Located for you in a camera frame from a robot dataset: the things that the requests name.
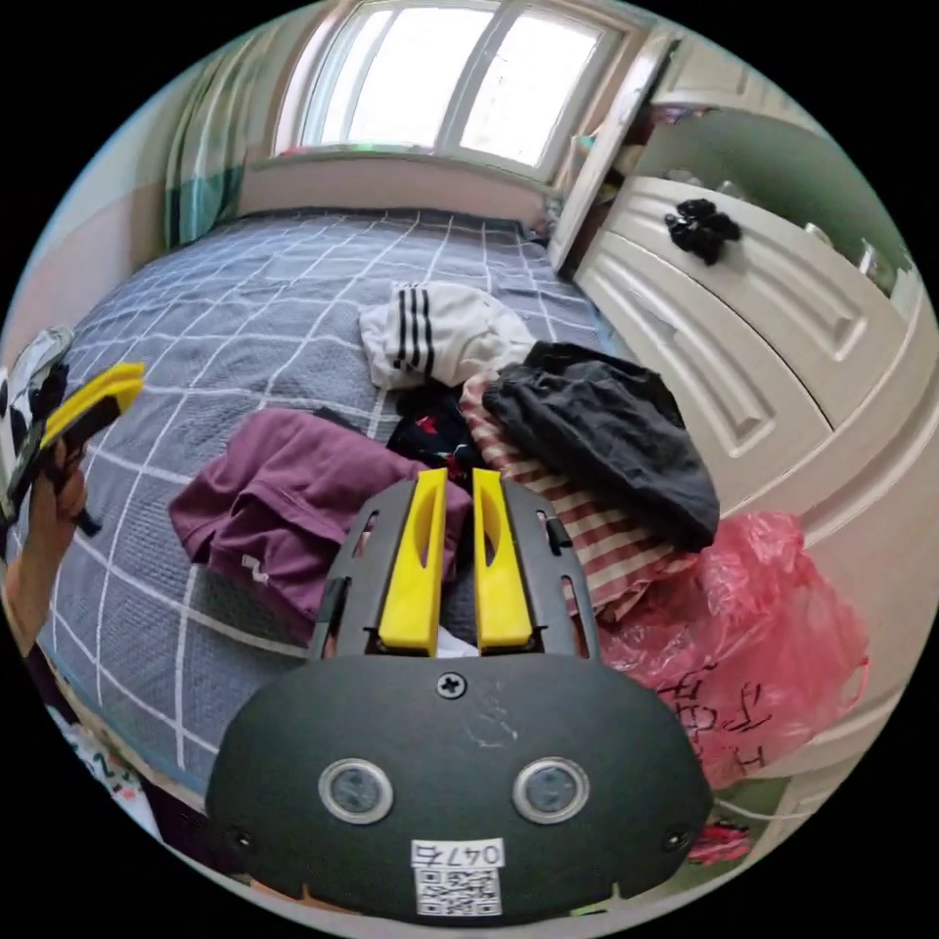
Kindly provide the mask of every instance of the window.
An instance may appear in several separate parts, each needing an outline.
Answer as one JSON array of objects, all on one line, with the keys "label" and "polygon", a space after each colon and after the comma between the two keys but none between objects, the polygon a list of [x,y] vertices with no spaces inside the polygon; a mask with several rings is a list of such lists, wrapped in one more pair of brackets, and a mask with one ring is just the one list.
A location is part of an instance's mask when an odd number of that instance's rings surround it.
[{"label": "window", "polygon": [[301,144],[455,157],[547,182],[620,38],[532,0],[367,0],[317,75]]}]

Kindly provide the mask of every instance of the label sticker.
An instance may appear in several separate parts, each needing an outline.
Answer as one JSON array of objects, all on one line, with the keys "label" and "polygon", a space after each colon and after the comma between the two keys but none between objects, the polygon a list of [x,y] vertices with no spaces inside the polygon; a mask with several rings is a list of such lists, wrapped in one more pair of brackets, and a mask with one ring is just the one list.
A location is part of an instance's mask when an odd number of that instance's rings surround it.
[{"label": "label sticker", "polygon": [[497,917],[502,913],[499,868],[502,838],[483,841],[412,841],[411,867],[418,915]]}]

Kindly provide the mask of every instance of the white wardrobe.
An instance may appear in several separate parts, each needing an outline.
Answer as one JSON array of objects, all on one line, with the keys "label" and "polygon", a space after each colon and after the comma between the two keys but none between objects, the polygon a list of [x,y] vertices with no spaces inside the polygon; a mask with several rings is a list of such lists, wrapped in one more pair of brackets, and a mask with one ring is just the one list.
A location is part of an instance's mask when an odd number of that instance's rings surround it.
[{"label": "white wardrobe", "polygon": [[[674,38],[655,31],[627,76],[559,222],[549,249],[556,267],[628,129],[623,114],[638,111],[650,86],[649,63],[664,63]],[[672,51],[652,100],[785,121],[827,140],[772,83],[694,38]],[[712,267],[678,249],[665,225],[667,213],[694,198],[713,201],[742,229]],[[801,516],[817,565],[869,625],[872,665],[856,710],[761,774],[791,778],[779,815],[811,813],[883,728],[939,601],[939,518],[931,508],[939,330],[922,281],[908,261],[887,296],[780,215],[647,175],[626,179],[573,276],[672,389],[724,514]],[[800,823],[770,823],[750,861]]]}]

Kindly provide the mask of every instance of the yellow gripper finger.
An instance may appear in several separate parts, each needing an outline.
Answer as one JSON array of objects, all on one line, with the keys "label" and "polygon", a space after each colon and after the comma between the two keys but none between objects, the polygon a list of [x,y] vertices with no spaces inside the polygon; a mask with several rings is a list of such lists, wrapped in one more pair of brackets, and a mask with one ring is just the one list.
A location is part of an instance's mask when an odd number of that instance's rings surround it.
[{"label": "yellow gripper finger", "polygon": [[[531,616],[515,551],[500,475],[472,472],[472,510],[479,651],[524,648],[532,638]],[[486,556],[486,542],[492,558]]]},{"label": "yellow gripper finger", "polygon": [[103,402],[113,401],[120,414],[130,407],[144,385],[144,366],[115,365],[79,388],[46,421],[42,446],[59,436],[83,415]]},{"label": "yellow gripper finger", "polygon": [[419,473],[379,626],[390,651],[437,654],[447,470]]}]

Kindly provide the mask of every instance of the gray plaid bedsheet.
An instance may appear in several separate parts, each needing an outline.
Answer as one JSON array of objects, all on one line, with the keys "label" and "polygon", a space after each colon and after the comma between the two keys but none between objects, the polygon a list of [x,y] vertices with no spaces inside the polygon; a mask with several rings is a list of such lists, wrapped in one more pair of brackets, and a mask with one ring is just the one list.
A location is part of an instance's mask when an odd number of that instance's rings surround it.
[{"label": "gray plaid bedsheet", "polygon": [[[369,380],[358,314],[393,281],[423,278],[489,291],[538,338],[596,347],[608,333],[512,223],[318,210],[220,228],[139,271],[76,330],[73,383],[122,361],[145,363],[147,380],[90,452],[104,530],[76,537],[40,645],[119,738],[197,794],[229,721],[302,650],[247,594],[189,564],[167,504],[265,405],[328,406],[385,441],[394,402]],[[460,587],[446,624],[465,634]]]}]

